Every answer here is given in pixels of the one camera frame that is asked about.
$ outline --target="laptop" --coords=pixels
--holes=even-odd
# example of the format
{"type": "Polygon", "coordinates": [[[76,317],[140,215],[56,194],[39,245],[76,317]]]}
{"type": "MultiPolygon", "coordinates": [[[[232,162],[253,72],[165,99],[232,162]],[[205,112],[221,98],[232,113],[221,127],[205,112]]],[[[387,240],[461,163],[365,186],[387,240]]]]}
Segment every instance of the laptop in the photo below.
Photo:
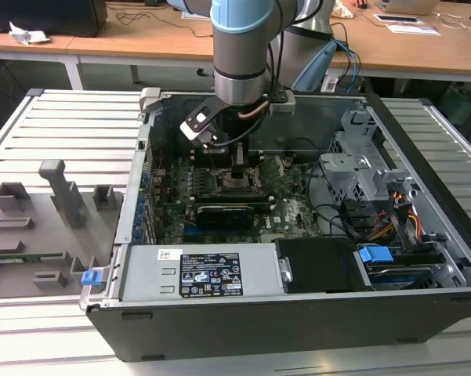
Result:
{"type": "Polygon", "coordinates": [[[389,2],[376,2],[376,6],[383,12],[426,15],[431,13],[440,0],[390,0],[389,2]]]}

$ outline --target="aluminum extrusion table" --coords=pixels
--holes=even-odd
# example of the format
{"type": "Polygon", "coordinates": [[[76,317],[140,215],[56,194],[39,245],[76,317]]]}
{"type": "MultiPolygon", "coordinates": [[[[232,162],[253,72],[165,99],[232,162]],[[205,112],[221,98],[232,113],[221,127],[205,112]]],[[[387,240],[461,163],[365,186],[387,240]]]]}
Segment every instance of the aluminum extrusion table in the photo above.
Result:
{"type": "MultiPolygon", "coordinates": [[[[63,158],[80,190],[106,183],[125,192],[138,101],[138,92],[27,96],[0,131],[0,183],[14,179],[28,192],[48,192],[37,177],[40,161],[63,158]]],[[[471,216],[471,146],[435,108],[416,99],[385,103],[471,216]]],[[[0,375],[471,375],[471,319],[421,345],[122,363],[77,302],[77,296],[0,301],[0,375]]]]}

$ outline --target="motherboard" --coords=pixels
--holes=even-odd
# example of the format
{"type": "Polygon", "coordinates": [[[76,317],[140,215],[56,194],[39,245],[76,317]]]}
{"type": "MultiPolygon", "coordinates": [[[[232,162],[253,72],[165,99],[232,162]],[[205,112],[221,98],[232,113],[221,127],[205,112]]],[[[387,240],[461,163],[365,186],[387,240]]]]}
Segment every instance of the motherboard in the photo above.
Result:
{"type": "Polygon", "coordinates": [[[321,235],[307,197],[310,164],[262,155],[253,168],[197,167],[178,157],[155,170],[159,244],[270,243],[321,235]]]}

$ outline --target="blue cable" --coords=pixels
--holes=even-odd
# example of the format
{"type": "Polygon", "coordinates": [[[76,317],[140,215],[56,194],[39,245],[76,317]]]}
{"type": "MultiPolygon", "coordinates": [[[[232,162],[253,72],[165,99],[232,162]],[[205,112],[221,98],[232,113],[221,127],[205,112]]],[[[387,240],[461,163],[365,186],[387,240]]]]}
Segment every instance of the blue cable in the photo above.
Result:
{"type": "Polygon", "coordinates": [[[342,49],[345,50],[346,53],[349,54],[349,56],[352,58],[353,60],[353,77],[352,77],[352,81],[350,82],[350,85],[348,87],[348,89],[346,90],[346,92],[350,92],[351,88],[352,88],[352,85],[355,83],[355,80],[357,79],[357,61],[355,60],[355,55],[353,54],[353,52],[348,48],[346,47],[346,45],[344,45],[343,43],[341,43],[340,41],[336,41],[336,44],[339,45],[342,49]]]}

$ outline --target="warning label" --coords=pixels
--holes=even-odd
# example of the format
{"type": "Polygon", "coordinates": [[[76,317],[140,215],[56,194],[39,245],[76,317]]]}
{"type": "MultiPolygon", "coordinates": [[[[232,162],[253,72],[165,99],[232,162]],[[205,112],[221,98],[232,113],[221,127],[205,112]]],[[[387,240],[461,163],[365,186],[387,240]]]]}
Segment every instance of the warning label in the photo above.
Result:
{"type": "Polygon", "coordinates": [[[179,278],[183,298],[243,295],[238,253],[181,255],[179,278]]]}

